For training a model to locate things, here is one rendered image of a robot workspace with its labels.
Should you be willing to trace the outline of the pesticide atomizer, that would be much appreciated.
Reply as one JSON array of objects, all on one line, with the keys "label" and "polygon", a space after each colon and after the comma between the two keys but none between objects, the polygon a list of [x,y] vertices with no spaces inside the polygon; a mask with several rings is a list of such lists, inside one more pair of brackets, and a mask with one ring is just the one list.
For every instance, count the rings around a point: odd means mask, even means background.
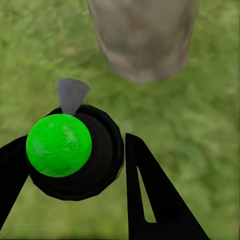
[{"label": "pesticide atomizer", "polygon": [[97,196],[117,180],[125,146],[112,118],[83,105],[88,83],[73,78],[56,81],[60,108],[39,120],[25,145],[26,170],[49,197],[81,201]]}]

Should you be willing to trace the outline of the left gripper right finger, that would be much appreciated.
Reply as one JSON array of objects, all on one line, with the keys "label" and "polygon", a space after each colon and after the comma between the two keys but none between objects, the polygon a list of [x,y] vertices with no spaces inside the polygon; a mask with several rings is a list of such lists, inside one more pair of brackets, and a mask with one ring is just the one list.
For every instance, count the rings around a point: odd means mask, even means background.
[{"label": "left gripper right finger", "polygon": [[[210,240],[144,141],[125,140],[129,240]],[[137,167],[156,223],[145,219]]]}]

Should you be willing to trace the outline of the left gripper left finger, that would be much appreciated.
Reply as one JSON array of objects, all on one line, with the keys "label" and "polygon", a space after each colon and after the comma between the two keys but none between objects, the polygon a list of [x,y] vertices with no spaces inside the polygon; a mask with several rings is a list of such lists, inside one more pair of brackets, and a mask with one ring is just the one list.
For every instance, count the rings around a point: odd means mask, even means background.
[{"label": "left gripper left finger", "polygon": [[0,229],[29,176],[26,142],[22,136],[0,148]]}]

